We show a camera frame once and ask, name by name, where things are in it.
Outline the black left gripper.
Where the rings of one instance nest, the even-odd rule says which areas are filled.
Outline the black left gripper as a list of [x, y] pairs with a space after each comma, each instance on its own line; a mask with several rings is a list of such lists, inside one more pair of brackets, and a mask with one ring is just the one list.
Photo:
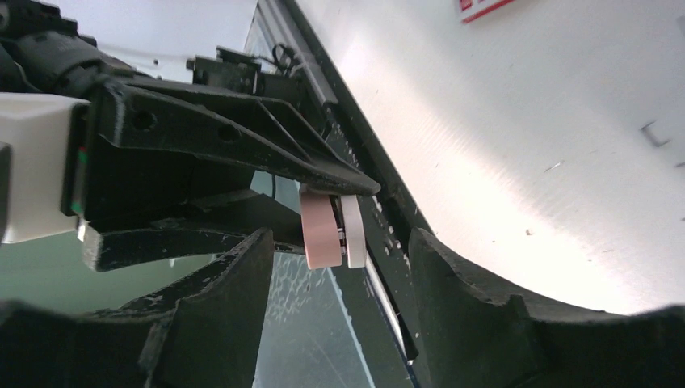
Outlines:
[[139, 72], [78, 32], [78, 22], [39, 1], [1, 2], [1, 91], [87, 99], [109, 77]]

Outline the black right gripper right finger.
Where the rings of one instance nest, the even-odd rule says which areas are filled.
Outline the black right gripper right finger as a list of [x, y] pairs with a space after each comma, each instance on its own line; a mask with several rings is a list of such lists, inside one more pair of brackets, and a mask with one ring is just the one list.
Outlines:
[[554, 300], [423, 229], [409, 245], [433, 387], [681, 387], [684, 308], [620, 315]]

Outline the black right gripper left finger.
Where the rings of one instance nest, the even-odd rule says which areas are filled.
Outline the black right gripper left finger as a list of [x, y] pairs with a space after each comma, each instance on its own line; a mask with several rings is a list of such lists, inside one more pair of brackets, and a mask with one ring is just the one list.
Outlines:
[[116, 310], [1, 303], [4, 387], [250, 387], [273, 268], [262, 228], [219, 259]]

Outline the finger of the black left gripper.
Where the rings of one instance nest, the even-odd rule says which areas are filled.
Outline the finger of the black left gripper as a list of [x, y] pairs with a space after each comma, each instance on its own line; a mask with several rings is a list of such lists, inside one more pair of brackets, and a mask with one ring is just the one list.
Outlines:
[[226, 191], [249, 167], [317, 192], [371, 196], [372, 178], [341, 159], [283, 100], [176, 82], [105, 82], [91, 100], [88, 217], [103, 220]]
[[300, 214], [267, 195], [241, 190], [87, 224], [82, 260], [108, 272], [163, 259], [230, 251], [255, 231], [273, 233], [275, 250], [303, 254]]

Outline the red white staples box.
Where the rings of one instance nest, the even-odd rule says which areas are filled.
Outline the red white staples box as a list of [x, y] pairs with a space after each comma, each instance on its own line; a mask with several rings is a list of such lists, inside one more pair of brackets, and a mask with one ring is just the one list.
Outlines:
[[495, 11], [514, 0], [457, 0], [462, 23], [471, 23], [488, 13]]

